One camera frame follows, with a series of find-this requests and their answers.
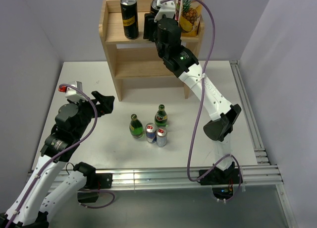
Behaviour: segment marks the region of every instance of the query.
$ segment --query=wooden shelf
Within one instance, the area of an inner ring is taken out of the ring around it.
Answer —
[[[139,37],[130,40],[124,36],[120,0],[104,0],[99,21],[99,36],[118,100],[122,100],[123,79],[137,77],[174,77],[158,57],[156,48],[118,49],[119,44],[153,44],[143,39],[144,14],[150,12],[152,0],[138,0]],[[197,36],[181,37],[186,48],[198,56],[204,35],[204,21],[201,17]],[[185,98],[190,89],[184,85]]]
[[[158,57],[156,48],[117,49],[115,78],[175,77]]]

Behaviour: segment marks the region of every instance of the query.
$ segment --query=green bottle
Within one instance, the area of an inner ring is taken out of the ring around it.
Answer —
[[[143,135],[143,126],[136,114],[131,115],[130,133],[134,138],[140,138]]]
[[[159,105],[158,112],[154,118],[155,124],[158,126],[166,126],[167,114],[165,112],[165,106],[163,104]]]

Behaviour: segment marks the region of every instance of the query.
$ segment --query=gray floor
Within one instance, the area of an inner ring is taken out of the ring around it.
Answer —
[[[275,186],[246,187],[226,205],[211,198],[210,188],[122,191],[99,210],[78,206],[76,196],[59,211],[51,228],[285,228]],[[96,204],[109,201],[103,195]]]

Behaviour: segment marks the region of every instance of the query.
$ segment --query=tabletop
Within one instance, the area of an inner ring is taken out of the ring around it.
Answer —
[[[240,104],[240,97],[228,61],[210,61],[206,74],[219,91],[232,104]],[[115,96],[115,89],[107,62],[65,62],[52,99],[42,137],[34,160],[36,165],[45,139],[50,135],[58,109],[67,103],[64,94],[58,92],[61,83],[81,81],[83,90],[92,97],[92,91],[105,96]],[[70,162],[85,162],[97,169],[153,169],[184,168],[200,100],[191,93],[184,98],[182,82],[177,78],[134,78],[124,80],[124,98],[114,101],[111,114],[98,118],[91,136],[73,154]],[[135,139],[129,131],[131,114],[136,114],[145,126],[154,122],[160,104],[165,105],[168,115],[167,144],[158,147],[146,137]],[[210,121],[205,109],[198,126],[191,167],[207,167],[215,162],[215,143],[203,132]],[[244,113],[241,112],[231,133],[232,154],[240,165],[257,165],[253,144]]]

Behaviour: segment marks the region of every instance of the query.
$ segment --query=shelf board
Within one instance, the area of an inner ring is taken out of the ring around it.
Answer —
[[[138,12],[139,22],[139,37],[130,40],[124,36],[121,12],[112,12],[108,15],[107,29],[106,29],[106,44],[146,44],[152,43],[149,40],[143,39],[144,33],[144,14],[145,11]],[[199,36],[181,37],[183,42],[198,42]]]
[[[158,57],[156,48],[117,49],[115,79],[136,77],[174,77],[163,60]]]

